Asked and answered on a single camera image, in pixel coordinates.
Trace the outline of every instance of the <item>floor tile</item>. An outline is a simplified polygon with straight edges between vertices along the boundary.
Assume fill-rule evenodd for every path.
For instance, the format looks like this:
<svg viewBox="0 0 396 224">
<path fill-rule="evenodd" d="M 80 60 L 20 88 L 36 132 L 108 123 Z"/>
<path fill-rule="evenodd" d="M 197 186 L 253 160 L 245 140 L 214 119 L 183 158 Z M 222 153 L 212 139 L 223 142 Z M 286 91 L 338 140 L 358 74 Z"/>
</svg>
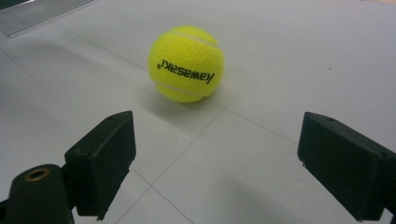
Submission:
<svg viewBox="0 0 396 224">
<path fill-rule="evenodd" d="M 210 101 L 182 105 L 162 97 L 146 70 L 76 36 L 17 60 L 87 127 L 133 110 L 134 169 L 153 183 L 222 110 Z"/>
<path fill-rule="evenodd" d="M 356 223 L 297 146 L 224 111 L 155 183 L 193 223 Z"/>
<path fill-rule="evenodd" d="M 155 189 L 149 189 L 118 223 L 190 224 L 189 220 Z"/>
<path fill-rule="evenodd" d="M 0 200 L 27 169 L 64 165 L 64 153 L 88 129 L 0 52 Z"/>
<path fill-rule="evenodd" d="M 327 87 L 315 95 L 307 110 L 338 119 L 396 152 L 396 119 L 393 119 L 396 78 L 392 72 L 396 71 L 396 65 L 389 59 L 380 66 L 389 71 L 373 76 L 375 67 L 349 65 L 340 68 L 326 80 Z"/>
<path fill-rule="evenodd" d="M 308 109 L 331 111 L 337 107 L 338 114 L 357 115 L 354 110 L 341 109 L 343 104 L 324 104 L 318 98 L 323 91 L 336 91 L 328 83 L 334 75 L 359 71 L 372 76 L 364 81 L 368 85 L 375 82 L 373 74 L 382 76 L 396 69 L 396 63 L 389 61 L 395 52 L 391 41 L 395 33 L 389 28 L 394 27 L 394 20 L 392 8 L 367 2 L 249 1 L 236 7 L 222 1 L 113 0 L 86 7 L 56 23 L 145 68 L 150 46 L 159 34 L 181 24 L 201 26 L 218 39 L 226 59 L 224 79 L 211 100 L 297 142 Z M 395 81 L 395 77 L 385 80 L 389 78 L 390 83 Z M 355 90 L 353 83 L 347 86 Z M 343 97 L 351 102 L 360 99 L 339 92 L 339 101 Z M 382 96 L 375 91 L 372 95 Z M 359 117 L 370 119 L 376 110 L 389 111 L 388 105 L 394 105 L 390 97 L 366 106 L 368 113 Z M 382 132 L 389 130 L 395 132 L 391 127 Z M 392 139 L 381 138 L 389 146 L 394 145 Z"/>
<path fill-rule="evenodd" d="M 13 59 L 41 50 L 41 47 L 54 42 L 69 32 L 50 22 L 13 38 L 0 36 L 0 49 Z"/>
</svg>

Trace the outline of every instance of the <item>yellow tennis ball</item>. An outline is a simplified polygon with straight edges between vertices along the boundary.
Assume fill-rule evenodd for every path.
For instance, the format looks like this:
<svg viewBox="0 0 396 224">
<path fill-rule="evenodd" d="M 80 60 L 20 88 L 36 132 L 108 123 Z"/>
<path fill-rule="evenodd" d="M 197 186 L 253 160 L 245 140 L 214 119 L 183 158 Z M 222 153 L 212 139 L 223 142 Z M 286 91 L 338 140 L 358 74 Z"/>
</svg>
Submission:
<svg viewBox="0 0 396 224">
<path fill-rule="evenodd" d="M 221 81 L 224 57 L 206 31 L 178 26 L 160 35 L 148 56 L 148 72 L 164 96 L 181 103 L 210 95 Z"/>
</svg>

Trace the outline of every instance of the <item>black plastic part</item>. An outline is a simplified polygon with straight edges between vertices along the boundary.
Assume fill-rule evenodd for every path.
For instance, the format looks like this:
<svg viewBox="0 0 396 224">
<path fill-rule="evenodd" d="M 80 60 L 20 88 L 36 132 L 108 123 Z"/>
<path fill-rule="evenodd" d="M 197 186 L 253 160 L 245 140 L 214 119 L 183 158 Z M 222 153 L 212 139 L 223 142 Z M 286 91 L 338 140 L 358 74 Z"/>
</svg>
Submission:
<svg viewBox="0 0 396 224">
<path fill-rule="evenodd" d="M 2 0 L 0 1 L 0 10 L 6 9 L 8 7 L 15 7 L 28 1 L 29 0 Z"/>
<path fill-rule="evenodd" d="M 0 224 L 6 223 L 6 209 L 8 200 L 0 202 Z"/>
<path fill-rule="evenodd" d="M 64 193 L 61 169 L 58 166 L 37 166 L 13 180 L 5 223 L 73 223 Z"/>
<path fill-rule="evenodd" d="M 385 190 L 385 207 L 393 214 L 396 215 L 396 180 L 392 179 L 388 182 Z"/>
<path fill-rule="evenodd" d="M 64 188 L 66 190 L 69 210 L 71 211 L 76 206 L 76 202 L 78 201 L 78 196 L 79 196 L 77 177 L 75 175 L 71 175 L 67 171 L 66 165 L 64 165 L 61 168 L 61 171 L 62 171 L 62 176 L 64 178 Z"/>
<path fill-rule="evenodd" d="M 298 157 L 358 221 L 379 220 L 396 156 L 343 123 L 305 113 Z"/>
<path fill-rule="evenodd" d="M 80 216 L 105 217 L 135 154 L 132 111 L 106 118 L 65 153 L 66 170 L 77 178 Z"/>
</svg>

